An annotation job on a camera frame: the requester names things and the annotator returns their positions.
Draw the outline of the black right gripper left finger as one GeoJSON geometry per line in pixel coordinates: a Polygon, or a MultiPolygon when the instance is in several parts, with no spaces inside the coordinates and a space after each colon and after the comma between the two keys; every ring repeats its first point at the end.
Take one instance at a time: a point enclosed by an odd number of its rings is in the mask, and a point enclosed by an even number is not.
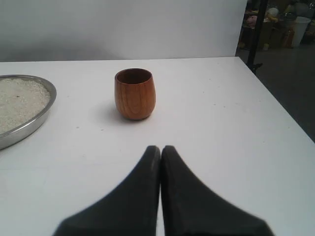
{"type": "Polygon", "coordinates": [[[160,150],[148,146],[129,175],[93,205],[63,220],[56,236],[156,235],[160,150]]]}

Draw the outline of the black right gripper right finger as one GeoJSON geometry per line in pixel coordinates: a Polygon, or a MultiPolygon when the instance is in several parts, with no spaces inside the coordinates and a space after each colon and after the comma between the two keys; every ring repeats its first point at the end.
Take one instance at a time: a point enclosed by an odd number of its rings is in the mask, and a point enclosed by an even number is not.
{"type": "Polygon", "coordinates": [[[173,146],[161,154],[161,201],[167,236],[272,236],[268,224],[226,201],[189,169],[173,146]]]}

